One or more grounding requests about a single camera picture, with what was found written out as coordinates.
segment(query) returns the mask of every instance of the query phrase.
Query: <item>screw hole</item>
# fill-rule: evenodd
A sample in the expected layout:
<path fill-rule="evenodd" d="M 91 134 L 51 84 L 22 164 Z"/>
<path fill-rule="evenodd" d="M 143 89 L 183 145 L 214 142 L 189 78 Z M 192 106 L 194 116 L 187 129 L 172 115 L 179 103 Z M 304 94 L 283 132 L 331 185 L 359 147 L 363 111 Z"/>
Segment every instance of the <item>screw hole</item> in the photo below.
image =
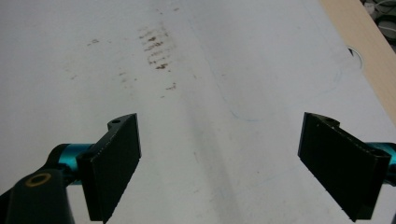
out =
<path fill-rule="evenodd" d="M 51 175 L 48 173 L 34 175 L 25 182 L 25 185 L 29 188 L 37 187 L 49 181 L 50 178 Z"/>

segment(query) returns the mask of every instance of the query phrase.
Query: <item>black finger pad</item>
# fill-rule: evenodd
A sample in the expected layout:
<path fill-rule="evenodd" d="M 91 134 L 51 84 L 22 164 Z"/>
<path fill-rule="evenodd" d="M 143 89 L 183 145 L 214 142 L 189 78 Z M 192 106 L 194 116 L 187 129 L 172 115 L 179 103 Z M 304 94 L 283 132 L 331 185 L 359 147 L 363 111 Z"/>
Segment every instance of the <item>black finger pad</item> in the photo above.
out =
<path fill-rule="evenodd" d="M 339 124 L 305 113 L 298 155 L 353 221 L 370 219 L 390 155 L 367 146 Z"/>
<path fill-rule="evenodd" d="M 136 114 L 113 119 L 109 131 L 77 158 L 92 221 L 106 223 L 141 157 Z"/>

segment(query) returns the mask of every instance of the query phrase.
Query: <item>black cable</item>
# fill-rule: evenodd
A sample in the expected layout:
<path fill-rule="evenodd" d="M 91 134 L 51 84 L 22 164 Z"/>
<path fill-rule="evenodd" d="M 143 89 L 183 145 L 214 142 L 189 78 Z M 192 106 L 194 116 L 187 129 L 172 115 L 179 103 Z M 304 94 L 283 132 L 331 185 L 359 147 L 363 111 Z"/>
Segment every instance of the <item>black cable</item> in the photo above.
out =
<path fill-rule="evenodd" d="M 394 23 L 394 24 L 396 24 L 396 16 L 392 16 L 392 15 L 383 15 L 383 16 L 380 16 L 380 17 L 378 17 L 376 20 L 375 20 L 375 24 L 376 24 L 376 26 L 378 26 L 378 28 L 380 29 L 380 31 L 381 31 L 381 29 L 384 29 L 384 28 L 380 28 L 379 26 L 380 26 L 380 23 L 382 22 L 382 21 L 388 21 L 388 22 L 392 22 L 392 23 Z M 384 35 L 384 37 L 388 40 L 388 42 L 391 44 L 391 45 L 396 45 L 396 37 L 390 37 L 390 36 L 387 36 L 387 35 Z"/>
<path fill-rule="evenodd" d="M 387 2 L 384 4 L 381 4 L 381 2 L 379 2 L 381 7 L 396 7 L 396 2 L 392 3 L 392 2 Z"/>

